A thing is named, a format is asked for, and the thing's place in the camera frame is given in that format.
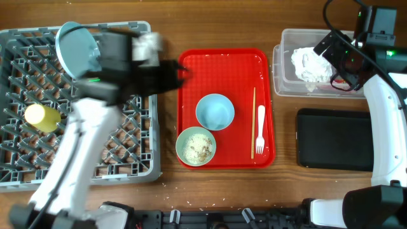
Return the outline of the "red snack wrapper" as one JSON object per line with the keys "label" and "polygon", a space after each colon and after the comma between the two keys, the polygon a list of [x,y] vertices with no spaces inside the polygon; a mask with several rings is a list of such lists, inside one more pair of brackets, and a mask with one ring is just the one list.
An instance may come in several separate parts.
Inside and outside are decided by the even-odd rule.
{"label": "red snack wrapper", "polygon": [[333,80],[331,83],[330,81],[326,83],[319,83],[317,85],[317,88],[324,93],[331,93],[331,94],[338,94],[338,93],[348,93],[350,92],[350,85],[341,78],[341,76],[338,76]]}

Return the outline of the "white napkin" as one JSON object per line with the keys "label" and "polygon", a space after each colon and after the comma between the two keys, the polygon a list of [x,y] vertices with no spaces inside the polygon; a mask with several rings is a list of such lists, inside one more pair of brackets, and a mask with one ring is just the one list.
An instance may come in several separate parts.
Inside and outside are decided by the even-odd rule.
{"label": "white napkin", "polygon": [[306,88],[313,92],[315,83],[327,83],[333,75],[332,65],[314,52],[313,47],[298,48],[291,55],[291,62],[298,79],[306,82]]}

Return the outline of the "light blue bowl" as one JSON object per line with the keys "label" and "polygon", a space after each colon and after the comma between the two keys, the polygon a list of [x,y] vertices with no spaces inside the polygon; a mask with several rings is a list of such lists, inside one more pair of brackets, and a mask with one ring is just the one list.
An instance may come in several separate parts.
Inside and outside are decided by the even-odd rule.
{"label": "light blue bowl", "polygon": [[235,108],[226,96],[208,94],[198,101],[195,114],[202,127],[218,131],[227,128],[232,123]]}

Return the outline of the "light blue plate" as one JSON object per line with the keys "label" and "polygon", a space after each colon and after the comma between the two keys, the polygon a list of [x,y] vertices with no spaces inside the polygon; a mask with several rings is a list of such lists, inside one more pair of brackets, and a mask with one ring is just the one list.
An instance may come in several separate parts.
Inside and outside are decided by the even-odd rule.
{"label": "light blue plate", "polygon": [[99,47],[90,31],[77,22],[66,22],[57,32],[55,48],[64,71],[80,79],[87,71],[100,71]]}

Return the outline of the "green bowl with food scraps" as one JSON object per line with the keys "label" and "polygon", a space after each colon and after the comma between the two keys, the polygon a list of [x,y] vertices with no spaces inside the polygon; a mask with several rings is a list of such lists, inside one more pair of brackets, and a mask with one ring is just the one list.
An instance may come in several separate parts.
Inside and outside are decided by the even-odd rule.
{"label": "green bowl with food scraps", "polygon": [[190,127],[183,130],[176,141],[176,153],[182,163],[200,167],[209,163],[216,154],[216,140],[205,128]]}

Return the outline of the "yellow plastic cup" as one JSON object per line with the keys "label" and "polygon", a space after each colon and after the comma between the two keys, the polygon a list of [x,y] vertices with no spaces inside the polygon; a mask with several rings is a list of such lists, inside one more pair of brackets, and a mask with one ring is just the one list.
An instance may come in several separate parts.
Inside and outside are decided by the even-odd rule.
{"label": "yellow plastic cup", "polygon": [[26,108],[25,120],[42,132],[53,132],[57,129],[57,123],[61,122],[60,113],[53,108],[42,104],[33,104]]}

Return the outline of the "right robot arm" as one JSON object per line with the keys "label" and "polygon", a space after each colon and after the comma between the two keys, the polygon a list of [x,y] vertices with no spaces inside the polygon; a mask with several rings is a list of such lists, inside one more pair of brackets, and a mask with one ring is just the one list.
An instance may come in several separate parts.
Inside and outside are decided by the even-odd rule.
{"label": "right robot arm", "polygon": [[336,200],[305,199],[297,222],[310,228],[406,227],[406,49],[395,46],[397,11],[359,8],[354,36],[331,28],[314,48],[348,90],[363,90],[373,131],[371,186]]}

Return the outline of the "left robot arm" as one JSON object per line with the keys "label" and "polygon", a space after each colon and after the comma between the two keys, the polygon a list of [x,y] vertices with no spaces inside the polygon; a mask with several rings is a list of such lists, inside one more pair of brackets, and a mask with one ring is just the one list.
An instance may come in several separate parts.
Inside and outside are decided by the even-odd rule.
{"label": "left robot arm", "polygon": [[103,29],[96,41],[88,27],[61,29],[58,58],[76,80],[79,97],[44,181],[26,205],[14,205],[13,228],[133,228],[134,209],[114,202],[85,209],[90,181],[104,144],[121,122],[121,105],[131,95],[162,94],[182,87],[182,66],[162,60],[156,32]]}

